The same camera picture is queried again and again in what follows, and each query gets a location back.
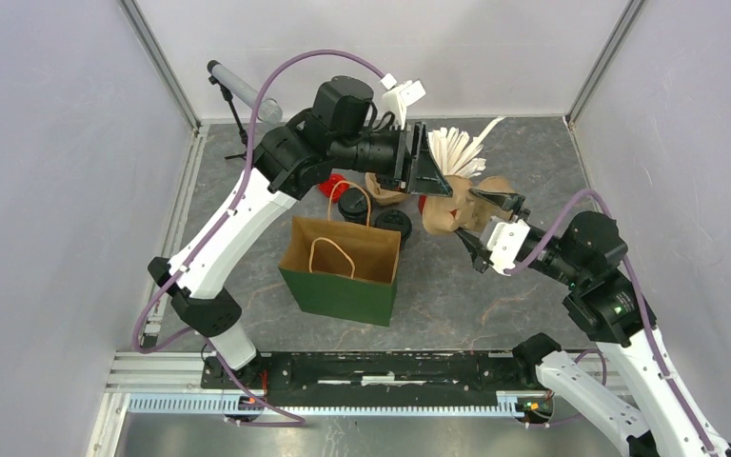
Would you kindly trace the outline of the single brown cup carrier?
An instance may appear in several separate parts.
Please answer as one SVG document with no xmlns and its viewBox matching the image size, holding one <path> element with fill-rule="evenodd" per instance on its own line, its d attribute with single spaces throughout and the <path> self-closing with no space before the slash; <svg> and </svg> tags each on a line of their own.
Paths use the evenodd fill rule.
<svg viewBox="0 0 731 457">
<path fill-rule="evenodd" d="M 447 235 L 456 229 L 482 232 L 492 216 L 508 220 L 509 211 L 501 211 L 487 200 L 470 192 L 472 188 L 492 192 L 514 193 L 509 181 L 502 176 L 489 176 L 477 186 L 462 176 L 446 177 L 453 193 L 451 197 L 428 196 L 422 210 L 422 224 L 432 235 Z"/>
</svg>

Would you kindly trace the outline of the brown paper bag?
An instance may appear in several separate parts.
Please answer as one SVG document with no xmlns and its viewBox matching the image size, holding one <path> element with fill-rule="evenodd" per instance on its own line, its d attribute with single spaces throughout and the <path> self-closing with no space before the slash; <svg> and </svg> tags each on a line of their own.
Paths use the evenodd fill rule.
<svg viewBox="0 0 731 457">
<path fill-rule="evenodd" d="M 337 221 L 328 202 L 324 218 L 294 216 L 290 241 L 278 268 L 324 273 L 351 280 L 390 285 L 399 264 L 401 234 L 366 223 Z"/>
</svg>

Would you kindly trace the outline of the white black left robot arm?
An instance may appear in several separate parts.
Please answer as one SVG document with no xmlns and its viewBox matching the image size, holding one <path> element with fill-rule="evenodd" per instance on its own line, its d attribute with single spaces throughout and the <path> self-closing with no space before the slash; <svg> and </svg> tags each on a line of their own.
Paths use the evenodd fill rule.
<svg viewBox="0 0 731 457">
<path fill-rule="evenodd" d="M 239 320 L 241 308 L 225 281 L 264 231 L 335 169 L 370 172 L 385 189 L 449 197 L 452 187 L 435 163 L 422 123 L 408 126 L 407 109 L 425 96 L 420 81 L 387 74 L 382 102 L 387 125 L 372 127 L 374 91 L 348 76 L 324 82 L 313 105 L 266 133 L 247 154 L 229 194 L 198 234 L 170 258 L 155 257 L 148 272 L 188 330 L 208 340 L 236 387 L 260 378 L 257 349 Z"/>
</svg>

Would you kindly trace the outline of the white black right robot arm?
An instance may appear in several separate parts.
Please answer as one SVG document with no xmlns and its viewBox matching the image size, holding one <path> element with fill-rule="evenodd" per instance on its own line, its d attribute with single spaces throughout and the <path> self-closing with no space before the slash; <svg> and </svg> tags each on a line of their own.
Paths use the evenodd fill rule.
<svg viewBox="0 0 731 457">
<path fill-rule="evenodd" d="M 566 205 L 549 229 L 527 223 L 517 193 L 471 189 L 472 202 L 498 208 L 481 235 L 457 229 L 474 269 L 512 276 L 530 268 L 568 288 L 563 305 L 622 378 L 624 400 L 585 373 L 549 336 L 518 344 L 514 381 L 563 397 L 623 456 L 731 456 L 668 355 L 656 317 L 605 202 L 575 212 Z"/>
</svg>

